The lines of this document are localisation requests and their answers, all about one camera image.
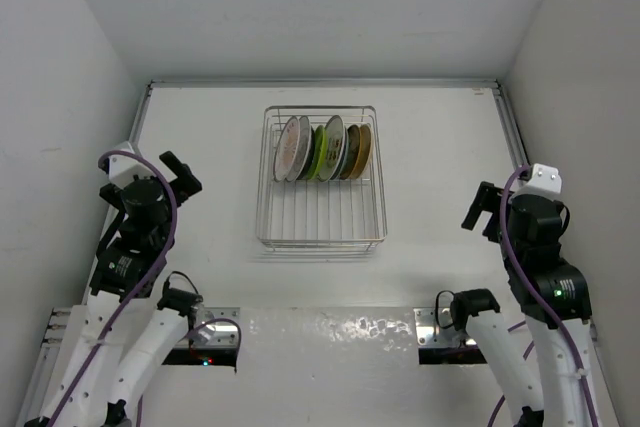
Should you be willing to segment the lime green plate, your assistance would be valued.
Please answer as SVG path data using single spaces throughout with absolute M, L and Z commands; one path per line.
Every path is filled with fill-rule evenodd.
M 328 148 L 328 138 L 326 128 L 323 125 L 319 125 L 314 132 L 314 153 L 311 166 L 307 173 L 307 180 L 314 180 L 318 178 L 319 172 L 326 158 Z

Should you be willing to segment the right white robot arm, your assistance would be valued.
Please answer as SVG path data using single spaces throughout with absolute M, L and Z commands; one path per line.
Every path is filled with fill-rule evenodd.
M 479 185 L 462 222 L 500 244 L 510 289 L 524 315 L 537 355 L 532 373 L 512 343 L 501 307 L 488 289 L 454 294 L 450 314 L 456 331 L 470 336 L 483 355 L 515 426 L 597 426 L 589 363 L 591 304 L 582 273 L 561 255 L 568 208 L 554 189 L 513 193 Z

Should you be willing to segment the white plate orange sunburst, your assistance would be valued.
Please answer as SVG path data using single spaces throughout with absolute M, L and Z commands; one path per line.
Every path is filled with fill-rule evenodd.
M 292 116 L 286 122 L 276 147 L 273 164 L 273 176 L 276 182 L 282 182 L 289 175 L 296 156 L 300 138 L 300 121 Z

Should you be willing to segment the teal plate blue floral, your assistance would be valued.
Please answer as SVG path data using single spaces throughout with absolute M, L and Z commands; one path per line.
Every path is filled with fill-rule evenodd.
M 346 131 L 341 116 L 332 116 L 325 126 L 326 149 L 322 156 L 322 165 L 318 173 L 318 180 L 331 180 L 338 170 L 345 147 Z

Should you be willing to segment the silver mounting bracket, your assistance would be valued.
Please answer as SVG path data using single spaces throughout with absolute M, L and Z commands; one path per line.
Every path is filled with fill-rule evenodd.
M 239 307 L 213 307 L 200 304 L 195 309 L 193 327 L 204 327 L 181 339 L 177 348 L 233 349 L 238 346 L 241 309 Z
M 419 349 L 465 349 L 477 346 L 474 339 L 453 327 L 445 328 L 450 322 L 449 308 L 415 308 L 415 335 Z

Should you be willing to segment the black plate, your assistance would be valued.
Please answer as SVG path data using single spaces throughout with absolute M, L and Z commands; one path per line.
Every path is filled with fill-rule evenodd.
M 305 164 L 303 166 L 303 169 L 297 177 L 298 180 L 306 180 L 308 178 L 308 175 L 314 160 L 314 156 L 315 156 L 315 144 L 316 144 L 315 137 L 316 137 L 315 129 L 311 128 L 308 155 L 307 155 Z

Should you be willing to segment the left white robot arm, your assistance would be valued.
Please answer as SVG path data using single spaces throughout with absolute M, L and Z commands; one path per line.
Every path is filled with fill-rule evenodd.
M 130 142 L 99 160 L 108 176 L 100 196 L 117 215 L 98 244 L 83 323 L 62 378 L 29 426 L 138 425 L 147 386 L 193 325 L 201 296 L 169 286 L 147 324 L 138 323 L 174 246 L 177 210 L 202 189 L 172 152 L 160 160 L 172 181 Z

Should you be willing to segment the right silver mounting bracket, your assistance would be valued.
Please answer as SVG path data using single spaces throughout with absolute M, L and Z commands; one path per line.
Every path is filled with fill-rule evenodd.
M 450 322 L 449 308 L 415 308 L 415 335 L 419 349 L 465 349 L 477 346 L 474 339 L 453 327 L 445 328 Z

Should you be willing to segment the left silver mounting bracket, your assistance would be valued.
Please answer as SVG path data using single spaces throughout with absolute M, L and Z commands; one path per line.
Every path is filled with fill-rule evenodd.
M 200 304 L 195 309 L 193 327 L 204 327 L 181 339 L 177 348 L 233 349 L 238 346 L 241 309 L 239 307 L 213 307 Z

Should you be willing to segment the white plate red characters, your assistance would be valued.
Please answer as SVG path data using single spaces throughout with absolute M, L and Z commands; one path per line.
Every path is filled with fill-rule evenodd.
M 351 125 L 347 129 L 348 148 L 345 150 L 345 162 L 340 173 L 340 179 L 348 179 L 354 168 L 359 156 L 361 143 L 361 130 L 358 125 Z

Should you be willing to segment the yellow brown patterned plate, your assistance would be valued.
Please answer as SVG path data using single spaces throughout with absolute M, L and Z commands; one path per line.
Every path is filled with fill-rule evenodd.
M 372 129 L 369 124 L 362 124 L 359 126 L 360 141 L 358 154 L 354 167 L 348 177 L 349 180 L 359 179 L 367 167 L 374 144 Z

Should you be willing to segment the white plate teal rim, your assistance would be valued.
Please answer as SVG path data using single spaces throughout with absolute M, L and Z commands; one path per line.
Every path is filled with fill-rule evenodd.
M 300 132 L 299 132 L 299 142 L 298 148 L 296 150 L 296 155 L 294 158 L 293 166 L 286 177 L 286 180 L 289 182 L 294 182 L 300 176 L 303 167 L 305 166 L 310 146 L 311 146 L 311 124 L 310 120 L 307 116 L 301 116 L 299 118 L 300 124 Z

